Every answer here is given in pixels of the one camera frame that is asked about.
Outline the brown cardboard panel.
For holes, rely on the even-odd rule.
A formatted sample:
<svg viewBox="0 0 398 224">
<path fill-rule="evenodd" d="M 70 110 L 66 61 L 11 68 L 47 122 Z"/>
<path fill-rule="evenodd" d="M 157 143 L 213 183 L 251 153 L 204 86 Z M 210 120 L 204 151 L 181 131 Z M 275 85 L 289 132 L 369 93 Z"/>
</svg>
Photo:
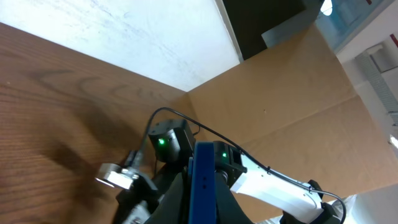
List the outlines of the brown cardboard panel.
<svg viewBox="0 0 398 224">
<path fill-rule="evenodd" d="M 397 183 L 397 158 L 315 26 L 189 92 L 207 139 L 340 197 Z"/>
</svg>

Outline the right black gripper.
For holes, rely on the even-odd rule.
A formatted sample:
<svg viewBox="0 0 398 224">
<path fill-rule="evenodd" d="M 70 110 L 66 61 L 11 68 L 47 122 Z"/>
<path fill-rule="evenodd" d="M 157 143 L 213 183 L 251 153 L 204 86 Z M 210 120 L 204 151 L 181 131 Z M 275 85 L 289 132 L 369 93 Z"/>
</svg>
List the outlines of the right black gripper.
<svg viewBox="0 0 398 224">
<path fill-rule="evenodd" d="M 140 172 L 139 178 L 133 182 L 130 189 L 122 190 L 116 196 L 119 205 L 112 224 L 126 222 L 133 208 L 141 202 L 146 202 L 147 211 L 150 214 L 153 213 L 176 175 L 177 165 L 175 164 L 165 164 L 153 177 Z"/>
</svg>

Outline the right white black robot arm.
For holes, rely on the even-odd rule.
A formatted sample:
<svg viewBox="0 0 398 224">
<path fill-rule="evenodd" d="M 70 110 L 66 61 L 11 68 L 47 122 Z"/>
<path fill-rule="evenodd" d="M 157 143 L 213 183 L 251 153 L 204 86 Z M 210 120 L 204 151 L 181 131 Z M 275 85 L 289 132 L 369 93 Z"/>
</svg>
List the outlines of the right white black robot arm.
<svg viewBox="0 0 398 224">
<path fill-rule="evenodd" d="M 128 160 L 115 174 L 115 223 L 249 223 L 236 194 L 282 210 L 282 223 L 343 223 L 323 201 L 315 181 L 302 183 L 256 161 L 234 144 L 198 142 L 185 119 L 150 125 L 146 131 L 163 167 L 152 178 Z"/>
</svg>

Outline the blue Galaxy smartphone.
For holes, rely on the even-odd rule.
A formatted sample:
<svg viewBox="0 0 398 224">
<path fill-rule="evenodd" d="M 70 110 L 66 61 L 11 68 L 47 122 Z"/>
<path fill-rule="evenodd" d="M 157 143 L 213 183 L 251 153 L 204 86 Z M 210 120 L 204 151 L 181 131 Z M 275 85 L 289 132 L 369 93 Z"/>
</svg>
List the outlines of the blue Galaxy smartphone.
<svg viewBox="0 0 398 224">
<path fill-rule="evenodd" d="M 215 152 L 212 142 L 198 142 L 195 145 L 188 223 L 216 223 Z"/>
</svg>

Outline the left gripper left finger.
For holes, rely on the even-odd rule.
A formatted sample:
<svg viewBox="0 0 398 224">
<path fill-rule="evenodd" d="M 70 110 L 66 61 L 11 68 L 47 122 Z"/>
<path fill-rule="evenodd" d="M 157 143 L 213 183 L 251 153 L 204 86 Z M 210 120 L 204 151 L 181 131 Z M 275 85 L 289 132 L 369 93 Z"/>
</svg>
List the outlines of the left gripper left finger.
<svg viewBox="0 0 398 224">
<path fill-rule="evenodd" d="M 186 172 L 177 174 L 159 206 L 149 218 L 149 224 L 188 223 L 190 184 Z"/>
</svg>

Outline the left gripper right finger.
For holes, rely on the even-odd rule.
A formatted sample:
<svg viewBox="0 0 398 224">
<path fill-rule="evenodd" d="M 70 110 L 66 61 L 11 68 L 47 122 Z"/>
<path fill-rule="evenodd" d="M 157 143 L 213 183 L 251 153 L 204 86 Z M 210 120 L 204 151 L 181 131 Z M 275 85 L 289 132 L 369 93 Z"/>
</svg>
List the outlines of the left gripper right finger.
<svg viewBox="0 0 398 224">
<path fill-rule="evenodd" d="M 217 224 L 252 224 L 219 173 L 215 174 L 215 195 Z"/>
</svg>

